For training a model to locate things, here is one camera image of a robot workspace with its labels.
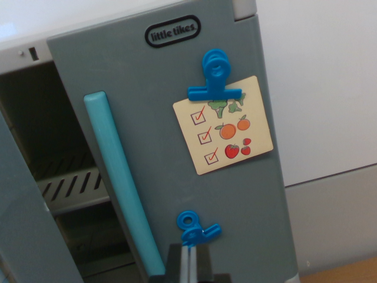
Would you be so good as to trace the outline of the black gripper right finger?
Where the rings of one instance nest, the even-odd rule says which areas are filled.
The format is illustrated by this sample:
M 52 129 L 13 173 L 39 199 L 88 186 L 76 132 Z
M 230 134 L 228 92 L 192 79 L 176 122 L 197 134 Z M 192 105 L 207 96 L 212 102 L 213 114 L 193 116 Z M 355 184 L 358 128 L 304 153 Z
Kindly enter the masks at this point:
M 199 244 L 190 249 L 189 283 L 213 282 L 209 246 Z

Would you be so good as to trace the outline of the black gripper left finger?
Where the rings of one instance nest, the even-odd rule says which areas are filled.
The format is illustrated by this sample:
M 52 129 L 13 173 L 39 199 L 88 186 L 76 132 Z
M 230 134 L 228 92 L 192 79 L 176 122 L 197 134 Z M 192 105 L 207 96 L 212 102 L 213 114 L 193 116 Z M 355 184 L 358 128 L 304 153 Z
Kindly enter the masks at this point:
M 164 282 L 188 282 L 189 250 L 180 243 L 171 244 L 168 251 Z

